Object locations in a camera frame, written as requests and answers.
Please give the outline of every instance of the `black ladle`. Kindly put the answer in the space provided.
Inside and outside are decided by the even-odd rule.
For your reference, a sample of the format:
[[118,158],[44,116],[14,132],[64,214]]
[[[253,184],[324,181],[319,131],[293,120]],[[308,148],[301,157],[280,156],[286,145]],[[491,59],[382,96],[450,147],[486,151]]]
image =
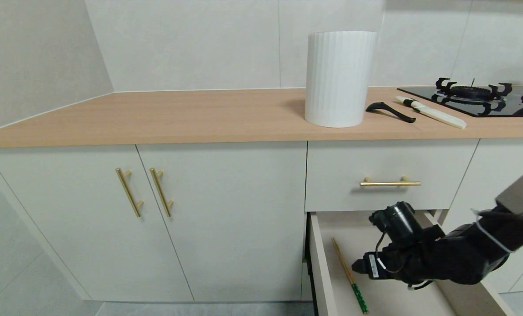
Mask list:
[[404,122],[413,123],[416,121],[416,118],[411,118],[410,116],[406,116],[406,115],[394,110],[390,106],[386,105],[386,103],[384,103],[384,102],[374,102],[373,104],[371,104],[370,106],[368,106],[366,108],[367,112],[372,112],[372,111],[376,111],[376,110],[386,110],[386,111],[394,114],[395,116],[398,116],[398,118]]

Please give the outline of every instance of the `knife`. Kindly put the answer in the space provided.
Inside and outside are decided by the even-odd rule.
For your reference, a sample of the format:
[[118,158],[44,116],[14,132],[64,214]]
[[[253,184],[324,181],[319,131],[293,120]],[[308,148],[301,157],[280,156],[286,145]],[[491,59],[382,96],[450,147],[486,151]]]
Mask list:
[[460,129],[464,129],[466,127],[466,122],[464,122],[464,120],[434,108],[430,108],[424,104],[419,103],[416,99],[398,96],[396,97],[396,100],[405,106],[408,106],[409,108],[413,108],[416,112],[424,114],[425,116],[429,116],[430,118],[438,120],[439,122],[443,122],[444,124]]

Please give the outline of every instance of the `sticker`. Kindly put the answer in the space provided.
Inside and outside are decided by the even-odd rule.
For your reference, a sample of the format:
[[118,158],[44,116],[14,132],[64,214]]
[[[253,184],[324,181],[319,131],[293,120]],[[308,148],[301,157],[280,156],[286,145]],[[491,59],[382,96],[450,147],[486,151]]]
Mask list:
[[378,269],[376,268],[376,261],[374,255],[369,255],[370,268],[373,271],[373,277],[378,278]]

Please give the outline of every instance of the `cabinet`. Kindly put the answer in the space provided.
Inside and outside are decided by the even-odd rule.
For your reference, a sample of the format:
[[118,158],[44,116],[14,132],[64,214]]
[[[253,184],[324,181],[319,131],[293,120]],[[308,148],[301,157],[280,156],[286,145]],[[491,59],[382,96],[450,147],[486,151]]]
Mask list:
[[306,142],[138,149],[196,301],[301,299]]
[[93,300],[193,300],[135,146],[0,149],[0,172]]
[[[476,210],[491,209],[495,198],[523,175],[523,139],[480,140],[470,166],[443,223],[445,231],[474,222]],[[523,274],[523,247],[509,257],[487,280],[499,292],[517,290],[513,284]]]
[[[306,142],[138,149],[0,149],[1,174],[92,299],[301,300]],[[131,171],[140,217],[116,168]]]
[[[378,210],[397,201],[449,208],[478,139],[309,142],[306,211]],[[412,186],[362,186],[398,182]]]

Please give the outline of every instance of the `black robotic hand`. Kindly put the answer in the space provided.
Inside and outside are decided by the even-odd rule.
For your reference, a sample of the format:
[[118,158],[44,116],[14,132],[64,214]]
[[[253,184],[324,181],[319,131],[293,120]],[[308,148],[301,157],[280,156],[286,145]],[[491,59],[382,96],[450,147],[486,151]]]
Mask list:
[[[523,176],[498,198],[497,206],[478,213],[476,223],[444,234],[437,225],[422,228],[414,209],[398,202],[374,212],[370,222],[383,234],[374,251],[351,266],[376,280],[401,280],[419,289],[432,280],[476,284],[523,246]],[[384,236],[392,242],[378,250]]]

